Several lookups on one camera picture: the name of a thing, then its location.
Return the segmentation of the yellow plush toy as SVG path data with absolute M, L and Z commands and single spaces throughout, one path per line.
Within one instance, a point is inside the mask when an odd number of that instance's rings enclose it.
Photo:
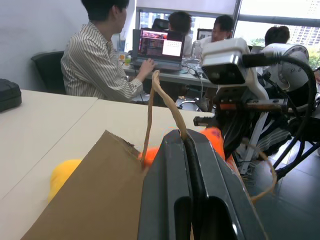
M 66 160 L 54 168 L 49 182 L 48 203 L 55 197 L 81 161 L 81 159 Z

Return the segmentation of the black chair headrest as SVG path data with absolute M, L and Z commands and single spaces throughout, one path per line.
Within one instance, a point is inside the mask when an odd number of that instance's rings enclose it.
M 153 21 L 152 29 L 154 30 L 168 30 L 169 29 L 169 21 L 165 19 L 156 18 Z

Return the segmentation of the black metal stand frame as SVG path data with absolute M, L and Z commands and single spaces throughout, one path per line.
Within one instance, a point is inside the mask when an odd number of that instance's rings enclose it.
M 312 145 L 312 147 L 309 148 L 306 152 L 304 152 L 306 142 L 310 143 Z M 309 157 L 313 152 L 317 151 L 318 149 L 320 149 L 320 141 L 312 142 L 312 141 L 301 140 L 300 144 L 299 144 L 299 149 L 298 149 L 297 155 L 295 156 L 294 160 L 292 162 L 288 163 L 285 167 L 279 168 L 275 171 L 276 181 L 278 182 L 279 180 L 284 178 L 291 170 L 293 170 L 303 160 L 305 160 L 307 157 Z

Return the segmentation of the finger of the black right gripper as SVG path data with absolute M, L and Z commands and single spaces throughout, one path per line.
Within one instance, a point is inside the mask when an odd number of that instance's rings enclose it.
M 223 150 L 225 159 L 228 159 L 240 145 L 242 138 L 248 133 L 251 125 L 249 119 L 228 120 L 222 128 Z
M 196 116 L 193 119 L 193 124 L 196 127 L 220 127 L 221 124 L 216 116 Z

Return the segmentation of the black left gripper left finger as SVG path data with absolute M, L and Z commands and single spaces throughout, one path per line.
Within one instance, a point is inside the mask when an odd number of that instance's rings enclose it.
M 192 190 L 178 130 L 162 139 L 142 187 L 137 240 L 190 240 Z

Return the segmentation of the orange plush toy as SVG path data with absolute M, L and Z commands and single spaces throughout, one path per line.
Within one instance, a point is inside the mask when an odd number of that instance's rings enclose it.
M 209 143 L 211 144 L 213 150 L 224 160 L 224 162 L 234 171 L 236 172 L 237 166 L 232 155 L 226 157 L 224 152 L 224 138 L 222 135 L 222 131 L 217 127 L 209 127 L 201 130 L 200 134 L 204 135 Z M 155 160 L 157 153 L 160 149 L 160 146 L 147 147 L 146 154 L 144 157 L 144 165 L 146 167 L 150 167 Z

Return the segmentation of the black office chair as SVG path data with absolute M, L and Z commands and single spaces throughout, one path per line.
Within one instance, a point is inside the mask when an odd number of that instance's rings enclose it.
M 40 53 L 31 58 L 48 93 L 66 95 L 61 68 L 63 55 L 63 51 L 54 51 Z

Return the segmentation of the open black laptop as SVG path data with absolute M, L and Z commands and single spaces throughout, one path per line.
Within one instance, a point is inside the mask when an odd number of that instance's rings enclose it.
M 155 68 L 180 71 L 185 36 L 180 32 L 142 28 L 133 30 L 131 65 L 140 67 L 151 59 Z

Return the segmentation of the person in white shirt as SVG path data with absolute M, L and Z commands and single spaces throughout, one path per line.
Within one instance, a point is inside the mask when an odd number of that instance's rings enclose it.
M 230 39 L 234 28 L 234 20 L 229 15 L 221 15 L 215 19 L 214 26 L 211 32 L 211 37 L 205 37 L 200 40 L 201 48 L 208 43 L 214 43 Z

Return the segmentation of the dark-haired person by window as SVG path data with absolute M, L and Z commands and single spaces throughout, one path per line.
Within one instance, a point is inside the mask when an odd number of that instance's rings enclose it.
M 264 44 L 286 44 L 290 39 L 290 30 L 287 26 L 273 26 L 269 28 L 264 36 Z

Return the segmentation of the brown paper bag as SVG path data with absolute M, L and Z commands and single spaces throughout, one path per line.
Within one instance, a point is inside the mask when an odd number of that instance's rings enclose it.
M 184 143 L 192 191 L 190 240 L 194 240 L 193 190 L 185 142 L 189 129 L 173 101 L 152 75 L 152 92 L 169 107 Z M 138 240 L 145 153 L 104 132 L 21 240 Z

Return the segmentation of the person in striped shirt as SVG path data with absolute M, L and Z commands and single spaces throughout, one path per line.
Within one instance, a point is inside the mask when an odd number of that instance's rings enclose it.
M 61 71 L 67 95 L 129 103 L 143 91 L 155 62 L 145 60 L 129 80 L 115 52 L 112 36 L 122 32 L 130 0 L 81 0 L 89 22 L 69 40 Z

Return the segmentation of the grey office desk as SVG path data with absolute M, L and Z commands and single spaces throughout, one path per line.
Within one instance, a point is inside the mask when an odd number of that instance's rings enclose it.
M 122 66 L 125 74 L 127 76 L 136 76 L 139 73 L 139 67 L 138 66 L 132 66 L 132 65 L 123 65 Z M 180 73 L 179 71 L 161 71 L 159 74 L 159 78 L 163 82 L 171 82 L 171 83 L 178 83 L 178 84 L 184 84 L 184 85 L 191 85 L 191 86 L 203 86 L 206 88 L 215 88 L 217 89 L 218 86 L 211 83 L 208 79 L 205 78 L 198 78 L 196 76 L 193 76 L 192 73 L 194 73 L 193 70 L 190 70 L 187 73 Z

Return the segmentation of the black zippered case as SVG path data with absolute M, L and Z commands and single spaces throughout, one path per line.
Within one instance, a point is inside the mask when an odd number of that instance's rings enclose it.
M 22 93 L 17 83 L 0 78 L 0 113 L 22 104 Z

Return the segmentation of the dark desktop monitor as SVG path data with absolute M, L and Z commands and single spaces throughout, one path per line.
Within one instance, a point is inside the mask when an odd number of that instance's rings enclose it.
M 212 38 L 212 32 L 213 32 L 213 29 L 212 29 L 212 28 L 210 28 L 210 29 L 198 28 L 198 29 L 197 29 L 196 39 L 197 39 L 197 40 L 209 39 L 209 41 L 210 41 L 211 38 Z

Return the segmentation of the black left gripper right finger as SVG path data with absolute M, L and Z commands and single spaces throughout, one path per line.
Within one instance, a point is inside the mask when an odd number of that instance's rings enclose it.
M 185 147 L 193 191 L 194 240 L 266 240 L 243 182 L 207 137 L 190 129 Z

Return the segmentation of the dark-haired person facing away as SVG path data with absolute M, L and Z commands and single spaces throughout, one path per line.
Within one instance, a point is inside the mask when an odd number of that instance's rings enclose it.
M 176 11 L 168 17 L 169 30 L 180 32 L 184 35 L 183 57 L 188 58 L 192 55 L 192 38 L 190 31 L 192 26 L 192 17 L 185 11 Z

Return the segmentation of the clear plastic water bottle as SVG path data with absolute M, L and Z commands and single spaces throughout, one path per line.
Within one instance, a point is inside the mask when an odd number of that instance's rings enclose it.
M 192 45 L 192 52 L 191 52 L 191 57 L 193 59 L 200 59 L 202 56 L 202 46 L 201 46 L 201 41 L 196 40 L 194 41 Z

